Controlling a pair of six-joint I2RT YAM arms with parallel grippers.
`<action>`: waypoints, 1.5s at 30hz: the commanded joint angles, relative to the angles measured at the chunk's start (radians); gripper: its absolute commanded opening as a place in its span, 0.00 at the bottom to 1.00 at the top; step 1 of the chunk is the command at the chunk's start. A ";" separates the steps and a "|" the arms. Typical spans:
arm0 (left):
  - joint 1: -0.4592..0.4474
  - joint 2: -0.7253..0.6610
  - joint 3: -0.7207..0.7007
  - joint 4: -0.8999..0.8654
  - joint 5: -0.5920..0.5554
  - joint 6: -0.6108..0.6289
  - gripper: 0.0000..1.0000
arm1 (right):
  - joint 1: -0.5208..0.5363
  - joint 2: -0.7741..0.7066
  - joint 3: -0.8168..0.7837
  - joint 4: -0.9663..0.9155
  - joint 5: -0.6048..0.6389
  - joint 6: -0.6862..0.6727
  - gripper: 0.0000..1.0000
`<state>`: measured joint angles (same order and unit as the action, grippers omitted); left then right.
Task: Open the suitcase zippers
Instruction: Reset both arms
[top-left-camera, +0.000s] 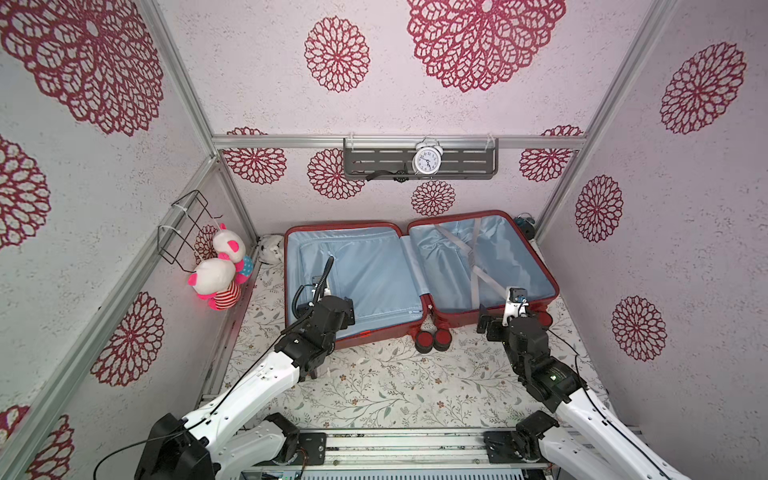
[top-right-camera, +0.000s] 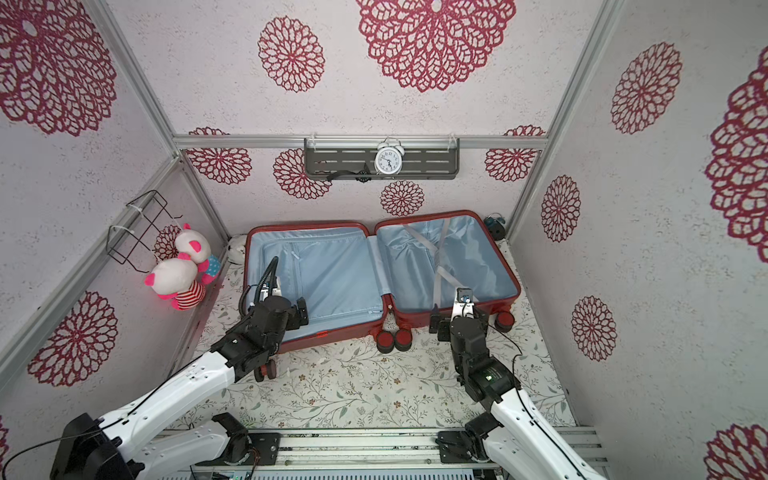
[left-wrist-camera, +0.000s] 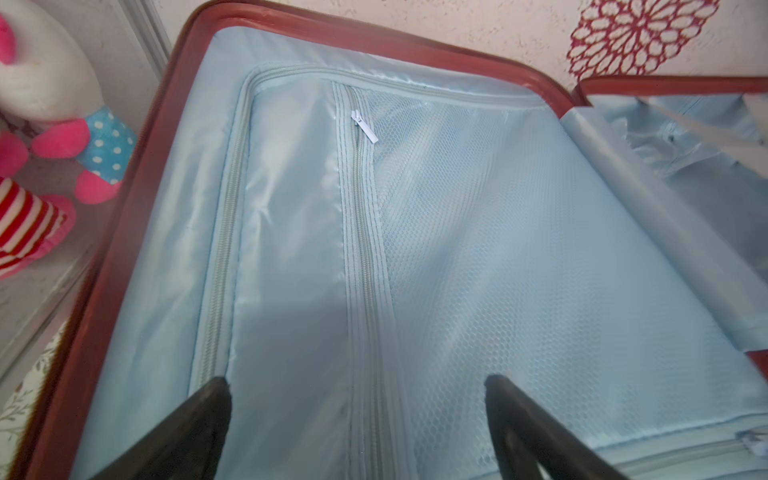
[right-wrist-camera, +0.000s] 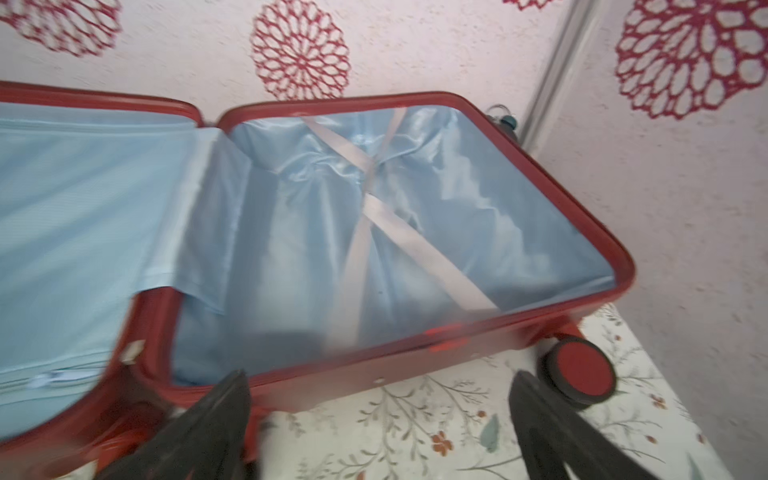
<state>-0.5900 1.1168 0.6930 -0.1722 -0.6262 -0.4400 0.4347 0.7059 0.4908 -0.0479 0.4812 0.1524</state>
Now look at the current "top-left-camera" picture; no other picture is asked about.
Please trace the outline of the red hard-shell suitcase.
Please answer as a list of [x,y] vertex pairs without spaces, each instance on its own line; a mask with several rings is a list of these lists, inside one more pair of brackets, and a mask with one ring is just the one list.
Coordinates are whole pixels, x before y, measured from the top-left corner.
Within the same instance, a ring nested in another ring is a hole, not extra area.
[[441,328],[473,324],[481,307],[499,315],[510,288],[546,311],[559,286],[513,218],[500,210],[423,218],[405,230],[391,222],[296,226],[284,237],[285,322],[312,300],[326,277],[353,303],[355,323],[339,349],[414,336],[427,318]]

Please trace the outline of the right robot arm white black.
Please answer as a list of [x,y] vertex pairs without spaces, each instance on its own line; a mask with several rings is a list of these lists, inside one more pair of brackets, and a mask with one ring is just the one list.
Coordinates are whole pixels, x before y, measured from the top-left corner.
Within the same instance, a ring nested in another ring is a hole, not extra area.
[[551,354],[548,331],[525,303],[500,317],[479,309],[477,332],[503,345],[526,392],[545,409],[507,431],[486,432],[489,460],[548,462],[575,479],[684,479],[624,425],[579,373]]

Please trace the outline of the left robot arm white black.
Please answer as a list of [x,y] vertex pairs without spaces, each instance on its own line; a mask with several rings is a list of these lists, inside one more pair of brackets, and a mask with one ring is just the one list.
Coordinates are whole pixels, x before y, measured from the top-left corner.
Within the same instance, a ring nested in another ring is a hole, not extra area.
[[231,388],[211,404],[182,418],[168,413],[152,426],[148,438],[103,457],[100,468],[129,449],[144,448],[136,479],[224,479],[246,465],[279,456],[286,443],[282,422],[267,422],[267,433],[238,436],[245,422],[266,404],[306,379],[336,348],[337,333],[355,323],[353,302],[327,292],[335,258],[329,257],[313,299],[299,319],[285,327]]

